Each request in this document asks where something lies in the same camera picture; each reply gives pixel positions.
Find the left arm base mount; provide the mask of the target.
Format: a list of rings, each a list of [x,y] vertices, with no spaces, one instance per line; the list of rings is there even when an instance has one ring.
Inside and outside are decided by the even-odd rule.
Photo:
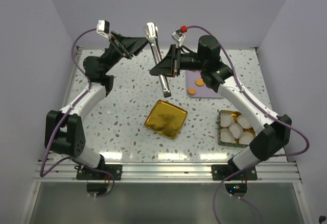
[[[121,164],[105,164],[102,168],[88,168],[86,166],[76,165],[74,169],[77,171],[77,180],[120,180],[123,172]]]

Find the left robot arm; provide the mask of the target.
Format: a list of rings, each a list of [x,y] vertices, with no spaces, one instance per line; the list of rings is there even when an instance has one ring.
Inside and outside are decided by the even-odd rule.
[[[105,34],[109,47],[97,56],[84,59],[80,71],[87,79],[84,90],[59,111],[51,110],[45,121],[45,156],[49,152],[65,155],[67,159],[88,168],[94,179],[106,174],[104,157],[86,146],[83,120],[92,109],[112,91],[114,76],[108,72],[122,59],[132,59],[148,44],[145,37],[126,37],[115,32]]]

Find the metal tongs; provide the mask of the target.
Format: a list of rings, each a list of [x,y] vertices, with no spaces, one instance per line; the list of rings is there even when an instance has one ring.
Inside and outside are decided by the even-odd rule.
[[[154,62],[155,62],[155,64],[158,64],[159,62],[162,61],[160,48],[159,48],[159,44],[158,44],[158,28],[155,23],[148,22],[145,24],[144,30],[146,33],[146,38],[150,44],[150,49],[151,49],[151,52],[153,55]],[[170,97],[171,91],[170,91],[170,87],[169,87],[167,78],[163,75],[159,75],[158,79],[159,79],[159,82],[161,85],[163,96],[165,98]]]

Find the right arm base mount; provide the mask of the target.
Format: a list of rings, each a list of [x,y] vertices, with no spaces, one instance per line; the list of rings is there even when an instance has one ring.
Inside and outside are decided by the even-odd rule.
[[[239,169],[234,168],[228,164],[213,164],[211,165],[212,179],[214,181],[222,181],[233,173],[237,172]],[[241,173],[228,179],[229,181],[256,181],[258,179],[255,166],[246,169]]]

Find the green cookie tin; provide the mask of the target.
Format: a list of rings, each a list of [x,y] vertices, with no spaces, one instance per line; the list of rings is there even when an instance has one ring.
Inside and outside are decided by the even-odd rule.
[[[221,146],[246,148],[256,137],[253,127],[238,111],[219,111],[217,125],[218,144]]]

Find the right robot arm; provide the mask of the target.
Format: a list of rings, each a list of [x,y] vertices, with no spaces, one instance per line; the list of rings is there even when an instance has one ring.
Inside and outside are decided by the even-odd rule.
[[[198,40],[195,53],[184,54],[181,48],[171,45],[161,62],[150,69],[152,76],[176,77],[182,70],[199,71],[207,88],[227,99],[249,121],[256,136],[249,146],[228,161],[228,175],[240,179],[246,168],[273,157],[288,142],[291,118],[280,116],[265,106],[235,76],[232,65],[221,60],[225,51],[211,35]]]

